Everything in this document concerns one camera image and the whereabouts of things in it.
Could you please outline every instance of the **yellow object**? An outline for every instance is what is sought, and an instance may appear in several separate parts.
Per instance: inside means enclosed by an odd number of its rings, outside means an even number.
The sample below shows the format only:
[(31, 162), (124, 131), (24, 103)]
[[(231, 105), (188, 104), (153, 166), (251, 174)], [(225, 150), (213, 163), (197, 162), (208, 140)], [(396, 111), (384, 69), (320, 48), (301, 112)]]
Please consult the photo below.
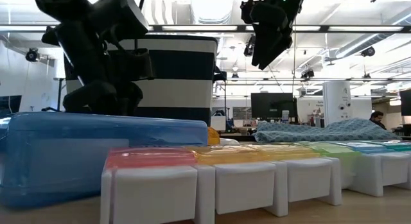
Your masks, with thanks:
[(267, 160), (291, 160), (319, 157), (312, 149), (297, 144), (250, 144), (250, 148), (266, 155)]
[(233, 164), (243, 162), (259, 162), (267, 159), (264, 153), (248, 146), (214, 145), (207, 147), (188, 146), (199, 164)]
[(214, 128), (211, 127), (208, 127), (208, 144), (220, 144), (220, 135)]

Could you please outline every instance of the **wooden table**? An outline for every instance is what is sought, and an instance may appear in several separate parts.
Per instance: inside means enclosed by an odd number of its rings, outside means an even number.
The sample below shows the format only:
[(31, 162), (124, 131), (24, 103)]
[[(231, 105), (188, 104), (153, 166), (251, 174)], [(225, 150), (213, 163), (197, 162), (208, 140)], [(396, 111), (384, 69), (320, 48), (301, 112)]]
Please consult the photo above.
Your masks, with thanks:
[[(333, 207), (317, 200), (290, 204), (290, 214), (277, 218), (263, 209), (218, 215), (216, 224), (409, 224), (411, 191), (386, 187), (384, 197), (343, 192), (344, 204)], [(32, 211), (10, 211), (0, 207), (4, 224), (98, 224), (100, 199), (65, 203)]]

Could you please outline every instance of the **blue cloth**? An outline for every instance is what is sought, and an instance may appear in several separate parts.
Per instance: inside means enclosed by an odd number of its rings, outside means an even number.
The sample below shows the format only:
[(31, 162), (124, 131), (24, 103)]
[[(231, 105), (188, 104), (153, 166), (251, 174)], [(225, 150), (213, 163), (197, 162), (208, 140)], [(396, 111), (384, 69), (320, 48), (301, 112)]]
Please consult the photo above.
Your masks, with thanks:
[(401, 139), (399, 136), (382, 129), (369, 120), (358, 118), (332, 123), (326, 128), (259, 123), (254, 137), (260, 143)]

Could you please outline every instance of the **ceiling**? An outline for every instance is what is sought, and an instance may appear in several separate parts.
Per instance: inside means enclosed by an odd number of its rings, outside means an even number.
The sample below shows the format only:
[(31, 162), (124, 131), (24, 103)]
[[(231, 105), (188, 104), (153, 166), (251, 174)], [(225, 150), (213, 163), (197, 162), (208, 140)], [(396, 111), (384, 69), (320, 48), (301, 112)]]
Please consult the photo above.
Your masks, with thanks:
[[(198, 24), (202, 22), (244, 24), (241, 20), (240, 4), (246, 0), (145, 0), (143, 13), (150, 24)], [(411, 0), (305, 0), (302, 12), (297, 16), (298, 25), (393, 25), (400, 16), (411, 15)], [(56, 24), (49, 16), (40, 12), (34, 0), (0, 0), (0, 24)], [(242, 78), (291, 78), (293, 70), (297, 78), (307, 68), (315, 71), (321, 78), (361, 78), (364, 71), (373, 78), (409, 77), (411, 71), (411, 33), (397, 34), (372, 44), (376, 54), (372, 57), (350, 55), (333, 61), (325, 61), (333, 52), (353, 45), (370, 37), (361, 33), (296, 33), (294, 45), (286, 50), (264, 71), (251, 65), (251, 57), (244, 57), (243, 50), (249, 33), (213, 34), (221, 39), (218, 64), (229, 76), (233, 68)], [(19, 48), (46, 47), (40, 43), (40, 33), (13, 33), (9, 36), (13, 45)], [(57, 58), (55, 49), (42, 48), (41, 52)], [(263, 90), (284, 91), (300, 89), (299, 82), (271, 82)], [(321, 84), (311, 85), (310, 89), (320, 88)], [(231, 86), (228, 94), (246, 95), (262, 90), (261, 82), (241, 82)], [(286, 88), (285, 85), (296, 84)], [(361, 86), (360, 94), (369, 94), (371, 89), (379, 89), (386, 82)]]

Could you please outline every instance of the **white column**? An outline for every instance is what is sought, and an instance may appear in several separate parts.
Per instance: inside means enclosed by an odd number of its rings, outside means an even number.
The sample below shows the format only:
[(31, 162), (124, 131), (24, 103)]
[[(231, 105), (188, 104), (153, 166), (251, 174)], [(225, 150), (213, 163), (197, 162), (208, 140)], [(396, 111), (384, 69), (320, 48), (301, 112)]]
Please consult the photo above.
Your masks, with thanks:
[(348, 81), (325, 82), (323, 87), (324, 124), (325, 126), (346, 119), (351, 119), (351, 92)]

